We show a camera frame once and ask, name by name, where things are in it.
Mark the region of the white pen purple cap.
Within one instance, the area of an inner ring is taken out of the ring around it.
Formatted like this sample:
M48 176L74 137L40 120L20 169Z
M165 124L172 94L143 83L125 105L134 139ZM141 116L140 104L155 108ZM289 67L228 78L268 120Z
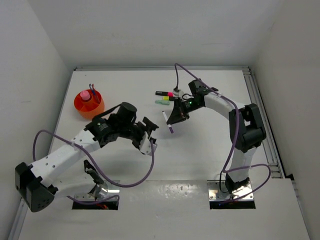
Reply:
M174 130L173 130L171 124L168 123L168 120L169 120L169 119L168 119L168 117L167 117L167 114L166 114L164 111L162 111L162 115L163 115L163 117L164 117L164 119L165 119L166 125L167 125L170 133L173 134L173 133L174 133Z

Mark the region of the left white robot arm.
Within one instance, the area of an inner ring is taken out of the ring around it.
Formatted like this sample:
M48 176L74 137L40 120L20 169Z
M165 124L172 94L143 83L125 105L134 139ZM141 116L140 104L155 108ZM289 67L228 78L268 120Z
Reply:
M122 102L93 117L73 139L54 137L64 144L39 160L15 167L15 188L31 212L47 208L59 196L81 205L97 205L109 200L118 202L120 196L110 193L108 185L133 188L151 174L151 166L138 182L123 184L111 180L98 166L92 153L115 142L118 138L130 140L143 155L151 156L155 163L156 139L152 132L158 126L144 117L136 121L137 108Z

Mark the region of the pink glue stick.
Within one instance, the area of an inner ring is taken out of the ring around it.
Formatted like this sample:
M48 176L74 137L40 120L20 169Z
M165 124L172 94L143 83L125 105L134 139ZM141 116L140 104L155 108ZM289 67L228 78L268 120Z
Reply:
M80 92L80 97L83 101L89 101L91 99L91 95L87 90L83 90Z

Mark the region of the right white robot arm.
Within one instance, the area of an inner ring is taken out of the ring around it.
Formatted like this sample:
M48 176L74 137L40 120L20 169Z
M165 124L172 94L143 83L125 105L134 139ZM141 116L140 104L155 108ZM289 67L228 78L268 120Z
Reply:
M225 117L229 123L231 150L222 168L225 174L225 187L232 193L248 184L249 167L257 148L266 138L259 107L254 104L242 104L208 88L201 80L195 79L189 84L191 96L175 87L173 109L166 123L174 125L189 119L189 114L201 108L214 110Z

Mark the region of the blue ballpoint pen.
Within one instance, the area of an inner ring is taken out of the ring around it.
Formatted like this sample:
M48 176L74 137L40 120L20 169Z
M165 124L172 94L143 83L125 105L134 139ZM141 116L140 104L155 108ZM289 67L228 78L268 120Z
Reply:
M100 100L99 100L99 97L98 97L98 95L97 95L97 92L96 92L96 89L95 89L95 86L94 86L93 83L91 84L91 91L92 91L92 94L93 94L94 97L95 97L96 102L99 104L99 103L100 103Z

